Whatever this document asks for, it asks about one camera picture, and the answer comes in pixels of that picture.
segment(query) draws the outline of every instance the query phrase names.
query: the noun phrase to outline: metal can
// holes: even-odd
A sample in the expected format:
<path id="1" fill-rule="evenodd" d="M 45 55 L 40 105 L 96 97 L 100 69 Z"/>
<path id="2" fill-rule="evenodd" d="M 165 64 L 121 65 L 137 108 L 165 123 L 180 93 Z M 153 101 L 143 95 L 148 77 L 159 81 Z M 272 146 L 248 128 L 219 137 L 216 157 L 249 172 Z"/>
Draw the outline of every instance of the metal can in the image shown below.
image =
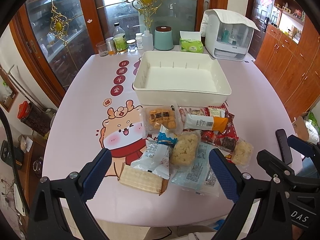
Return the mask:
<path id="1" fill-rule="evenodd" d="M 117 54 L 116 44 L 113 37 L 106 39 L 106 45 L 107 45 L 107 50 L 109 55 Z"/>

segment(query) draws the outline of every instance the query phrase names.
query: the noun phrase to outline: white plastic tray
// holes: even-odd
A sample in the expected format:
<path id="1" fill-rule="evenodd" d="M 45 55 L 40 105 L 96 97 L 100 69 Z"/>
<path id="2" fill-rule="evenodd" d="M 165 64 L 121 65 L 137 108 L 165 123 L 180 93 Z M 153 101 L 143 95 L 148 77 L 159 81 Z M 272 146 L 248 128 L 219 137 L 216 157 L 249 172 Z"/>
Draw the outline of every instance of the white plastic tray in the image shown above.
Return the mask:
<path id="1" fill-rule="evenodd" d="M 231 88 L 219 62 L 207 54 L 147 51 L 133 88 L 143 105 L 221 106 Z"/>

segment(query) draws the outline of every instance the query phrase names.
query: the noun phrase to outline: glass cup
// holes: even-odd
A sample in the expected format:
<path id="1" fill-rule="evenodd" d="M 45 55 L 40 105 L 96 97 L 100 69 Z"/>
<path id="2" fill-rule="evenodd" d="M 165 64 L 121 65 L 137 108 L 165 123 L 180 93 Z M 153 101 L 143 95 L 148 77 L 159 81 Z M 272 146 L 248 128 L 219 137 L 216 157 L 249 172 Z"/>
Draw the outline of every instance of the glass cup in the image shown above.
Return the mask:
<path id="1" fill-rule="evenodd" d="M 96 47 L 98 49 L 100 57 L 104 57 L 108 55 L 107 45 L 105 41 L 101 41 L 97 43 Z"/>

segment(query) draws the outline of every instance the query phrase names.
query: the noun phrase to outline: red scarf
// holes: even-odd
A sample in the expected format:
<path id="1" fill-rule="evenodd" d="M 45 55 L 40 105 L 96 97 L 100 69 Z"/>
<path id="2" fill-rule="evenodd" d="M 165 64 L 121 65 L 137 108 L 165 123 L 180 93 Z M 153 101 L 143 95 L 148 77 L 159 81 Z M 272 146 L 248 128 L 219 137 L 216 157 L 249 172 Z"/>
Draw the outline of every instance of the red scarf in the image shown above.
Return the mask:
<path id="1" fill-rule="evenodd" d="M 146 139 L 140 139 L 132 144 L 111 150 L 111 154 L 113 158 L 125 157 L 125 164 L 130 165 L 131 162 L 141 157 L 142 152 L 140 150 L 145 146 Z"/>

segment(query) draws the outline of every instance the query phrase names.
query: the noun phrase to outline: red circle with text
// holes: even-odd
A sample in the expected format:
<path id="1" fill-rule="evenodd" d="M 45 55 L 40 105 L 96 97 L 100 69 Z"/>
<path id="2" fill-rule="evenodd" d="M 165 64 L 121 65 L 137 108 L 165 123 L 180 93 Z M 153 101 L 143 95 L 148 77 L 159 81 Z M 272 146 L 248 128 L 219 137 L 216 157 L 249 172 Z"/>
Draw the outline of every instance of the red circle with text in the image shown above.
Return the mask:
<path id="1" fill-rule="evenodd" d="M 117 76 L 117 77 L 113 80 L 114 84 L 116 84 L 116 85 L 120 85 L 120 84 L 122 84 L 124 81 L 125 81 L 125 76 L 124 76 L 124 75 Z"/>
<path id="2" fill-rule="evenodd" d="M 127 66 L 127 65 L 129 65 L 129 61 L 128 61 L 128 60 L 123 60 L 123 61 L 121 61 L 121 62 L 119 63 L 119 67 L 125 67 L 125 66 Z"/>
<path id="3" fill-rule="evenodd" d="M 123 86 L 115 85 L 113 88 L 111 88 L 110 94 L 116 97 L 116 96 L 119 96 L 122 92 L 123 92 Z"/>
<path id="4" fill-rule="evenodd" d="M 121 67 L 117 69 L 117 75 L 123 75 L 128 71 L 128 69 L 126 67 Z"/>

